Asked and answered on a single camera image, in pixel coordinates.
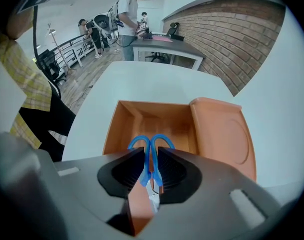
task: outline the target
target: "desk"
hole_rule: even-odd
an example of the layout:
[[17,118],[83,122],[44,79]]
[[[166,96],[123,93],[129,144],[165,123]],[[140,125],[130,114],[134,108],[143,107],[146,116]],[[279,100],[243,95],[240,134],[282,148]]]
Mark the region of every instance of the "desk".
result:
[[161,63],[113,62],[77,113],[63,161],[102,155],[118,100],[188,104],[198,97],[228,102],[233,95],[220,78],[200,71]]
[[171,39],[173,42],[166,42],[166,41],[157,41],[152,39],[137,39],[132,43],[134,48],[134,60],[136,62],[139,61],[139,52],[158,52],[164,54],[172,54],[183,56],[187,58],[194,59],[193,70],[198,70],[204,55],[197,50],[196,48],[192,47],[190,44],[179,41],[175,39]]
[[152,34],[157,35],[157,36],[166,36],[167,35],[167,33],[155,32],[155,31],[152,31]]

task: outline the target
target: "scissors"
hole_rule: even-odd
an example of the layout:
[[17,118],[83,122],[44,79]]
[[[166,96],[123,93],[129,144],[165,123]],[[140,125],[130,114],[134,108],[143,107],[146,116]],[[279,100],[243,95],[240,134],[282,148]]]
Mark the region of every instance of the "scissors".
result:
[[[157,152],[156,152],[156,146],[155,146],[155,141],[157,139],[164,140],[171,149],[175,148],[173,143],[171,142],[171,140],[163,134],[154,135],[152,137],[151,141],[148,139],[147,136],[139,135],[139,136],[135,137],[128,145],[128,149],[131,149],[131,148],[133,148],[134,144],[139,140],[143,140],[146,143],[144,168],[139,177],[139,180],[140,180],[141,185],[143,187],[146,187],[154,213],[156,213],[159,208],[159,204],[160,204],[159,189],[163,185],[162,176],[158,170]],[[152,160],[153,160],[153,168],[154,168],[154,171],[152,173],[149,171],[150,149],[152,152]]]

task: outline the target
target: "orange tray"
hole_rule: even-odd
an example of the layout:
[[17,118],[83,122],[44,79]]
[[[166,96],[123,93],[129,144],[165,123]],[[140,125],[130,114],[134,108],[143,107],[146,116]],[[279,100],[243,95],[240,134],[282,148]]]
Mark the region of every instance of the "orange tray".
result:
[[242,107],[203,97],[190,106],[200,155],[227,163],[256,181],[254,147]]
[[[190,104],[120,100],[103,154],[126,150],[138,135],[151,139],[155,134],[164,134],[175,149],[227,163],[255,181],[254,148],[241,109],[238,105],[202,97]],[[145,142],[140,140],[134,147],[139,146],[144,147]],[[156,147],[167,147],[167,144],[158,139]],[[137,182],[128,200],[137,235],[153,217],[146,188]]]

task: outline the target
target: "black cable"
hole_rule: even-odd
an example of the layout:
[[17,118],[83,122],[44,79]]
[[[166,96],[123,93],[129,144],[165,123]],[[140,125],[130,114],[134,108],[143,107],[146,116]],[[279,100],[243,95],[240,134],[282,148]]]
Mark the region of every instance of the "black cable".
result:
[[109,22],[106,23],[106,19],[108,18],[108,14],[112,11],[112,8],[107,12],[104,23],[106,24],[106,27],[109,25]]
[[105,44],[108,44],[108,45],[113,45],[113,44],[117,44],[118,46],[120,46],[120,47],[122,47],[122,48],[126,48],[126,47],[129,47],[135,40],[136,40],[136,35],[137,35],[137,29],[139,28],[139,26],[137,27],[137,29],[136,29],[136,31],[135,31],[135,36],[133,37],[133,40],[128,44],[128,45],[126,45],[126,46],[122,46],[122,45],[120,45],[117,41],[118,41],[118,39],[119,39],[119,33],[120,33],[120,30],[119,30],[119,27],[117,27],[117,38],[115,37],[115,33],[114,33],[114,28],[113,28],[113,20],[112,20],[112,18],[111,18],[111,24],[112,24],[112,26],[111,26],[111,29],[112,29],[112,31],[113,31],[113,35],[114,35],[114,39],[115,39],[115,41],[113,42],[113,43],[108,43],[108,42],[105,42],[103,39],[102,39],[102,41],[103,41],[103,43],[105,43]]
[[36,65],[37,67],[43,72],[43,74],[46,76],[46,78],[56,87],[58,91],[58,96],[61,98],[61,91],[57,84],[51,79],[51,77],[47,74],[47,72],[44,70],[42,64],[40,63],[40,59],[38,57],[37,48],[36,48],[36,23],[37,23],[37,6],[34,6],[34,12],[33,12],[33,49],[34,49],[34,55],[36,59]]
[[95,40],[95,41],[94,41],[93,36],[91,34],[91,38],[92,38],[93,42],[95,43],[95,42],[97,42],[100,39],[100,33],[99,33],[99,29],[95,26],[94,22],[92,22],[92,21],[90,21],[90,22],[93,24],[92,28],[95,28],[97,30],[97,32],[98,32],[97,33],[97,40]]
[[75,100],[75,101],[72,102],[72,104],[70,105],[69,109],[71,109],[72,105],[73,105],[74,103],[76,103],[77,101],[79,101],[79,100],[84,96],[84,94],[86,93],[87,89],[90,89],[90,88],[93,88],[93,86],[92,86],[92,85],[88,86],[88,87],[85,89],[85,91],[83,92],[82,96],[81,96],[80,98],[78,98],[77,100]]

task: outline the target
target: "man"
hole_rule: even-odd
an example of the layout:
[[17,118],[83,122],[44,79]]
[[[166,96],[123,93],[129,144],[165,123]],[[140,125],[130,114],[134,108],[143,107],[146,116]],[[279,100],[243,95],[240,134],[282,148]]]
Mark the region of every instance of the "man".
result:
[[67,136],[75,114],[61,101],[42,71],[25,56],[15,41],[32,26],[32,20],[33,9],[12,14],[0,33],[0,62],[26,95],[10,134],[25,139],[34,149],[47,151],[56,162],[62,160],[64,145],[48,131]]
[[99,34],[98,29],[95,27],[93,22],[87,21],[83,18],[80,19],[79,25],[86,26],[88,32],[87,32],[87,35],[84,39],[88,39],[90,36],[92,37],[92,39],[94,41],[94,44],[95,44],[95,46],[97,48],[97,51],[98,51],[98,54],[95,55],[95,58],[96,59],[101,58],[102,57],[102,54],[101,54],[102,45],[101,45],[101,39],[100,39],[100,34]]
[[137,0],[119,0],[118,2],[118,18],[124,23],[124,27],[119,28],[119,34],[126,61],[134,60],[133,47],[130,44],[137,39],[136,33],[139,30],[137,8]]
[[143,16],[144,21],[146,22],[146,27],[149,28],[147,13],[142,12],[142,16]]

